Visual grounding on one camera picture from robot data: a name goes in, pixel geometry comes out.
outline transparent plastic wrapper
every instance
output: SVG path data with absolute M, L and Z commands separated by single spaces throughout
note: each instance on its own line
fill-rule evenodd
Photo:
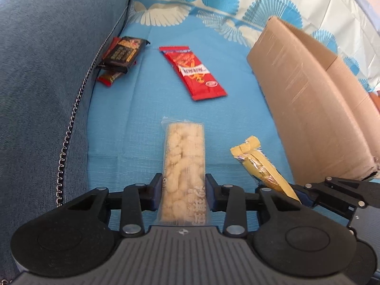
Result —
M 163 121 L 166 126 L 162 198 L 156 224 L 209 223 L 203 125 Z
M 231 153 L 250 175 L 262 181 L 265 186 L 299 201 L 289 183 L 264 155 L 260 141 L 255 136 L 251 136 L 241 145 L 231 148 Z

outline silver rivet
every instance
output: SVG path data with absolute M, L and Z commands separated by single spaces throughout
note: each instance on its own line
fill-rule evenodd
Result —
M 230 225 L 227 227 L 227 232 L 229 234 L 238 235 L 244 233 L 246 230 L 240 225 Z
M 137 224 L 127 224 L 122 229 L 126 234 L 137 234 L 140 232 L 141 227 Z

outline metal chain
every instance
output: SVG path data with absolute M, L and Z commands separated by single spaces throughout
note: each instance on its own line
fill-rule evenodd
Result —
M 119 24 L 121 18 L 123 18 L 123 16 L 124 16 L 124 14 L 125 14 L 126 11 L 127 11 L 127 7 L 124 9 L 123 13 L 121 14 L 121 16 L 119 17 L 119 19 L 117 20 L 117 22 L 114 25 L 114 27 L 112 28 L 111 32 L 109 33 L 109 35 L 106 37 L 106 39 L 104 40 L 104 42 L 100 46 L 98 52 L 95 55 L 94 60 L 91 63 L 91 66 L 90 66 L 89 70 L 87 71 L 86 76 L 83 79 L 82 85 L 81 85 L 81 87 L 80 87 L 80 89 L 78 91 L 78 94 L 76 96 L 76 99 L 75 99 L 75 102 L 74 102 L 74 106 L 73 106 L 73 110 L 71 112 L 71 117 L 70 117 L 69 125 L 67 127 L 66 135 L 65 135 L 65 137 L 63 139 L 61 153 L 59 155 L 58 173 L 57 173 L 57 184 L 56 184 L 56 204 L 57 204 L 57 207 L 62 206 L 62 203 L 63 203 L 63 175 L 64 175 L 63 172 L 64 172 L 64 168 L 65 168 L 67 149 L 68 149 L 68 145 L 69 145 L 70 138 L 71 138 L 71 132 L 73 131 L 73 127 L 74 127 L 74 121 L 75 121 L 76 112 L 78 110 L 79 103 L 80 103 L 80 101 L 82 99 L 84 88 L 86 87 L 86 83 L 87 83 L 87 81 L 88 81 L 88 79 L 90 77 L 90 74 L 91 74 L 92 70 L 94 69 L 94 67 L 96 65 L 96 61 L 98 60 L 99 55 L 100 55 L 103 47 L 106 45 L 107 41 L 109 40 L 109 38 L 111 37 L 111 35 L 115 31 L 117 25 Z

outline pile of snack packages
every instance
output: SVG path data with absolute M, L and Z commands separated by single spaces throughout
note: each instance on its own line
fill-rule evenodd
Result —
M 113 38 L 98 65 L 105 70 L 97 80 L 111 86 L 136 64 L 139 53 L 150 44 L 145 39 Z M 188 46 L 166 46 L 159 50 L 173 66 L 194 101 L 226 96 Z M 205 146 L 202 124 L 168 122 L 163 170 L 162 200 L 158 224 L 176 226 L 206 225 L 209 222 L 205 188 Z M 299 200 L 288 182 L 262 153 L 256 137 L 231 148 L 232 155 L 266 186 Z

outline blue sofa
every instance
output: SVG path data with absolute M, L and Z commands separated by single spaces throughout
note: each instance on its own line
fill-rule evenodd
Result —
M 98 73 L 91 67 L 121 32 L 128 2 L 0 0 L 0 282 L 18 273 L 14 231 L 56 207 L 60 156 L 58 196 L 87 190 L 87 112 Z

